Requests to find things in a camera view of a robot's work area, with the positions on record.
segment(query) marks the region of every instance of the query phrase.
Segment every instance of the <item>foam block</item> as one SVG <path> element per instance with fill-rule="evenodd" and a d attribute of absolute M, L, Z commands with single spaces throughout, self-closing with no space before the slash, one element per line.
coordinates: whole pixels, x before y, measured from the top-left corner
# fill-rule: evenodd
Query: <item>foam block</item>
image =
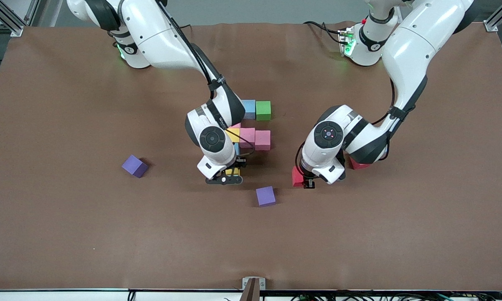
<path fill-rule="evenodd" d="M 357 163 L 355 160 L 353 160 L 353 158 L 349 157 L 349 159 L 351 160 L 352 162 L 352 165 L 353 165 L 353 169 L 354 170 L 357 170 L 357 169 L 363 169 L 363 168 L 367 168 L 367 167 L 370 167 L 371 164 L 359 164 Z"/>
<path fill-rule="evenodd" d="M 230 131 L 236 135 L 240 135 L 240 129 L 239 128 L 231 128 Z M 240 138 L 238 136 L 235 136 L 233 135 L 231 132 L 229 131 L 226 131 L 227 134 L 228 134 L 228 137 L 230 137 L 230 140 L 232 141 L 232 143 L 239 143 L 240 142 Z"/>
<path fill-rule="evenodd" d="M 252 148 L 255 144 L 255 128 L 240 128 L 240 148 Z"/>
<path fill-rule="evenodd" d="M 266 207 L 275 204 L 275 194 L 273 194 L 273 187 L 264 187 L 256 190 L 258 198 L 258 206 Z"/>
<path fill-rule="evenodd" d="M 291 169 L 291 185 L 293 187 L 303 187 L 303 175 L 297 170 L 297 167 L 294 166 Z"/>
<path fill-rule="evenodd" d="M 256 102 L 256 120 L 257 121 L 271 120 L 271 101 Z"/>
<path fill-rule="evenodd" d="M 232 176 L 232 168 L 227 168 L 224 170 L 225 175 Z M 234 175 L 239 176 L 240 175 L 240 169 L 235 167 L 234 168 Z"/>
<path fill-rule="evenodd" d="M 243 119 L 256 119 L 256 101 L 243 100 L 243 107 L 245 108 L 245 115 Z"/>
<path fill-rule="evenodd" d="M 142 177 L 142 175 L 149 169 L 147 164 L 136 158 L 134 155 L 129 156 L 122 167 L 135 177 Z"/>
<path fill-rule="evenodd" d="M 271 149 L 271 131 L 255 131 L 255 150 L 269 151 Z"/>

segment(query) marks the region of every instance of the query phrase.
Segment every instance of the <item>yellow cube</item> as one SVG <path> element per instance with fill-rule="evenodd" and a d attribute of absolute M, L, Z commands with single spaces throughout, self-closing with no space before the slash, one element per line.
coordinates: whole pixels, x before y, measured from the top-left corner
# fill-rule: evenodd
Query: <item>yellow cube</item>
<path fill-rule="evenodd" d="M 233 135 L 232 133 L 235 133 L 236 135 L 240 135 L 240 129 L 239 128 L 231 128 L 229 129 L 227 132 L 228 134 L 228 137 L 230 137 L 230 139 L 232 140 L 233 143 L 239 143 L 240 142 L 240 138 L 239 137 L 236 137 L 235 135 Z"/>
<path fill-rule="evenodd" d="M 232 168 L 227 168 L 224 170 L 224 173 L 228 176 L 232 176 Z M 240 175 L 240 169 L 235 167 L 234 168 L 234 175 L 239 176 Z"/>

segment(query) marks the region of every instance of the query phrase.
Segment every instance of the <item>black circular cap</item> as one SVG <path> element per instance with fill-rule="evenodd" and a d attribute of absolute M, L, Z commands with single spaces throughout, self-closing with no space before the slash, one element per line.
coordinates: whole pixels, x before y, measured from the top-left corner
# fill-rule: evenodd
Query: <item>black circular cap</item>
<path fill-rule="evenodd" d="M 333 121 L 320 122 L 314 130 L 314 142 L 321 148 L 334 148 L 343 141 L 342 128 Z"/>
<path fill-rule="evenodd" d="M 210 132 L 206 135 L 206 143 L 210 145 L 216 145 L 219 142 L 219 136 L 217 133 Z"/>
<path fill-rule="evenodd" d="M 201 132 L 199 137 L 201 146 L 212 153 L 221 152 L 224 147 L 224 132 L 215 126 L 209 126 Z"/>

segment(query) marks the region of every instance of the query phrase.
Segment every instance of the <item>green cube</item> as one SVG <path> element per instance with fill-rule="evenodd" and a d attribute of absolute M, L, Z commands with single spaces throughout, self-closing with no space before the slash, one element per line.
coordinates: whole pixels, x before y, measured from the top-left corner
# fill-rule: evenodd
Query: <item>green cube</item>
<path fill-rule="evenodd" d="M 271 101 L 256 101 L 256 120 L 271 120 Z"/>

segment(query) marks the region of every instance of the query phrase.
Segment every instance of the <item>wire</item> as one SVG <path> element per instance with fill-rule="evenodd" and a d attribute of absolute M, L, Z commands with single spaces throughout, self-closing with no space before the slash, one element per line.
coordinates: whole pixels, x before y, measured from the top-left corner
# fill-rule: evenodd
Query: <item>wire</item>
<path fill-rule="evenodd" d="M 255 145 L 253 145 L 251 142 L 247 141 L 247 139 L 243 139 L 240 135 L 236 135 L 234 132 L 230 131 L 229 129 L 226 129 L 225 131 L 231 133 L 232 135 L 235 135 L 236 137 L 238 137 L 239 139 L 242 139 L 243 141 L 245 141 L 247 144 L 249 145 L 252 145 L 252 150 L 250 153 L 247 153 L 247 154 L 243 154 L 243 155 L 239 155 L 239 157 L 247 157 L 247 156 L 250 156 L 252 155 L 253 153 L 255 153 Z"/>
<path fill-rule="evenodd" d="M 318 27 L 319 27 L 322 31 L 328 31 L 328 32 L 330 32 L 330 33 L 335 33 L 335 34 L 337 34 L 337 33 L 338 33 L 338 32 L 335 32 L 335 31 L 333 31 L 333 30 L 327 29 L 326 27 L 323 27 L 323 26 L 319 25 L 318 23 L 316 23 L 316 22 L 314 22 L 314 21 L 307 21 L 307 22 L 305 22 L 305 23 L 303 23 L 303 24 L 311 24 L 311 25 L 318 26 Z"/>
<path fill-rule="evenodd" d="M 175 28 L 176 32 L 179 34 L 180 38 L 182 38 L 182 40 L 184 41 L 184 43 L 186 44 L 186 46 L 188 46 L 188 48 L 191 51 L 193 57 L 195 57 L 195 60 L 197 61 L 197 63 L 199 64 L 199 67 L 201 67 L 201 70 L 204 73 L 204 77 L 206 78 L 206 81 L 208 82 L 208 85 L 212 84 L 212 80 L 210 79 L 208 71 L 206 70 L 206 67 L 204 66 L 203 60 L 199 57 L 199 54 L 197 53 L 197 50 L 195 50 L 195 48 L 193 48 L 193 46 L 189 42 L 188 38 L 186 38 L 186 35 L 182 32 L 182 30 L 180 29 L 180 26 L 175 21 L 175 19 L 173 19 L 173 17 L 171 17 L 171 15 L 169 15 L 169 13 L 165 9 L 165 6 L 161 2 L 161 0 L 157 0 L 156 3 L 158 4 L 158 6 L 161 9 L 161 11 L 163 12 L 163 14 L 167 17 L 167 19 L 169 20 L 169 22 L 171 23 L 171 25 L 173 25 L 173 27 Z M 213 99 L 213 98 L 214 98 L 214 91 L 210 91 L 210 99 Z"/>
<path fill-rule="evenodd" d="M 390 86 L 392 86 L 392 101 L 390 102 L 390 106 L 394 105 L 394 101 L 396 100 L 396 87 L 394 86 L 394 82 L 392 81 L 392 78 L 390 79 Z M 383 117 L 379 118 L 376 122 L 372 122 L 372 125 L 376 125 L 379 122 L 383 121 L 386 116 L 388 116 L 388 112 L 383 115 Z"/>
<path fill-rule="evenodd" d="M 329 37 L 331 37 L 333 39 L 333 41 L 337 42 L 338 44 L 342 44 L 342 45 L 347 45 L 348 44 L 347 42 L 339 41 L 336 38 L 334 38 L 333 35 L 331 35 L 331 33 L 338 34 L 338 32 L 337 31 L 333 31 L 333 30 L 327 28 L 327 26 L 325 25 L 325 22 L 323 22 L 321 25 L 319 25 L 318 23 L 316 23 L 314 21 L 307 21 L 307 22 L 305 22 L 303 24 L 316 25 L 321 30 L 325 31 L 329 35 Z"/>
<path fill-rule="evenodd" d="M 129 291 L 127 301 L 134 301 L 136 299 L 136 291 Z"/>
<path fill-rule="evenodd" d="M 325 22 L 323 22 L 322 25 L 325 28 L 326 33 L 333 39 L 333 41 L 337 42 L 338 44 L 342 44 L 342 45 L 347 45 L 348 44 L 348 42 L 339 41 L 336 38 L 334 38 L 333 35 L 331 35 L 331 33 L 329 32 L 329 29 L 327 29 L 327 26 L 325 25 Z"/>
<path fill-rule="evenodd" d="M 297 162 L 297 159 L 299 158 L 299 153 L 301 152 L 301 149 L 303 148 L 304 145 L 305 145 L 305 143 L 302 143 L 301 146 L 299 146 L 299 149 L 297 149 L 297 152 L 295 154 L 295 168 L 303 176 L 304 179 L 308 179 L 308 180 L 317 179 L 319 177 L 317 177 L 317 176 L 309 177 L 309 176 L 305 175 L 301 169 L 299 169 L 299 162 Z"/>

